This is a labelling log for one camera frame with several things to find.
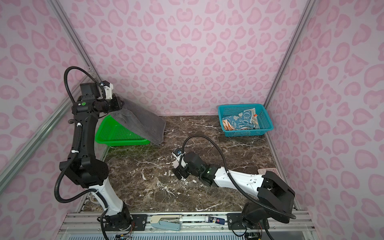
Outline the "grey towel gold emblem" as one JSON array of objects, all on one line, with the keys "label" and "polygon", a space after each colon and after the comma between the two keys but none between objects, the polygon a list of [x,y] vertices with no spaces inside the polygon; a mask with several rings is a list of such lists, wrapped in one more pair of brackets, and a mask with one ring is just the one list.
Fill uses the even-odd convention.
[{"label": "grey towel gold emblem", "polygon": [[161,146],[164,142],[166,121],[128,99],[119,95],[117,97],[123,105],[120,110],[111,113],[112,118],[129,131]]}]

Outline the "orange patterned cloth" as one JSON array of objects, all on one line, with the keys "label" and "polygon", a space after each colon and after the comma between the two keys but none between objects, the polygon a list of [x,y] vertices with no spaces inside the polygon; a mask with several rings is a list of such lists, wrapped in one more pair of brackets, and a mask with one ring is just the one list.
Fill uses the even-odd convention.
[{"label": "orange patterned cloth", "polygon": [[237,130],[237,123],[235,121],[223,120],[222,123],[226,131]]}]

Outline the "blue patterned cloth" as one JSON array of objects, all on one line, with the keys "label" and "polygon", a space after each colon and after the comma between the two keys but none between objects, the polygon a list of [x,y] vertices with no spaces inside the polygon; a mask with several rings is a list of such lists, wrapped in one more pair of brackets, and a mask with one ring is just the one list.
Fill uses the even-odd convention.
[{"label": "blue patterned cloth", "polygon": [[260,129],[259,121],[257,119],[256,109],[249,109],[239,113],[237,116],[224,117],[223,120],[235,121],[237,123],[237,130],[256,130]]}]

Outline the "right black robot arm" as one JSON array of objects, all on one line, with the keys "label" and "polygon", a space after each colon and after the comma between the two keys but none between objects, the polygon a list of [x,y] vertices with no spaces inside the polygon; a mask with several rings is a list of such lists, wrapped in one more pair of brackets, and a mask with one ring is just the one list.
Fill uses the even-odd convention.
[{"label": "right black robot arm", "polygon": [[239,220],[229,220],[233,232],[242,230],[243,237],[248,230],[257,229],[261,236],[263,232],[269,232],[269,218],[283,224],[297,218],[293,214],[296,193],[276,173],[266,171],[263,175],[251,175],[231,171],[221,148],[209,137],[200,135],[213,145],[223,160],[222,166],[206,163],[197,153],[185,151],[188,141],[195,137],[189,136],[180,148],[173,151],[176,159],[174,175],[179,180],[194,176],[207,187],[238,190],[248,202]]}]

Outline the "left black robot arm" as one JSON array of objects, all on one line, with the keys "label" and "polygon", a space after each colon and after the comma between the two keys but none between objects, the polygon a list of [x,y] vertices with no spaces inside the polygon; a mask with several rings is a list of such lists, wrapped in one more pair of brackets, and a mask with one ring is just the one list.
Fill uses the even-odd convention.
[{"label": "left black robot arm", "polygon": [[[92,194],[104,210],[99,217],[104,235],[106,227],[131,231],[134,228],[134,221],[129,209],[110,184],[108,165],[98,160],[95,154],[95,134],[100,114],[107,115],[121,110],[124,101],[113,93],[111,83],[98,82],[95,79],[81,84],[81,95],[75,99],[68,83],[68,75],[72,70],[80,71],[88,78],[91,77],[87,71],[76,66],[68,67],[64,72],[64,86],[72,102],[73,118],[69,120],[69,124],[74,125],[74,136],[67,160],[59,165],[60,174],[54,186],[54,197],[59,203],[67,204],[86,194]],[[81,186],[84,191],[71,198],[62,197],[60,186],[64,177]]]}]

